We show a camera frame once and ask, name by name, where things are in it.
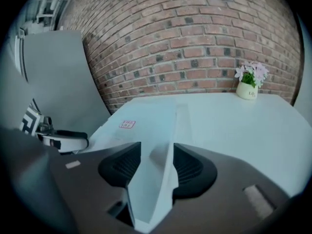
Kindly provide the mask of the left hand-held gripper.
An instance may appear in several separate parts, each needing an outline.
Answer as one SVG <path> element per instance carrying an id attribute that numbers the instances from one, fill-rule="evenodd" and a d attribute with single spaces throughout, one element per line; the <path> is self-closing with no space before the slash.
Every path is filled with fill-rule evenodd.
<path id="1" fill-rule="evenodd" d="M 52 119 L 32 106 L 27 108 L 19 129 L 44 145 L 55 147 L 62 155 L 76 154 L 89 146 L 86 133 L 54 129 Z"/>

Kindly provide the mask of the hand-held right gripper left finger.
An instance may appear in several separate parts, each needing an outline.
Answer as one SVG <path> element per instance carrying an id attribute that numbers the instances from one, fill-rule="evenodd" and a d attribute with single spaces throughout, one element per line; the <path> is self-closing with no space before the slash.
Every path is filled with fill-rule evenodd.
<path id="1" fill-rule="evenodd" d="M 79 234 L 135 234 L 130 180 L 141 162 L 141 143 L 55 156 L 51 171 Z"/>

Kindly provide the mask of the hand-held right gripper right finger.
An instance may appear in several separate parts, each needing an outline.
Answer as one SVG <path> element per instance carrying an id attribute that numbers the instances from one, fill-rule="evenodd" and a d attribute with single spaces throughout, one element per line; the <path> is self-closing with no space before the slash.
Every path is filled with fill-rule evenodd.
<path id="1" fill-rule="evenodd" d="M 240 157 L 174 144 L 179 186 L 155 234 L 257 234 L 288 206 L 289 195 Z"/>

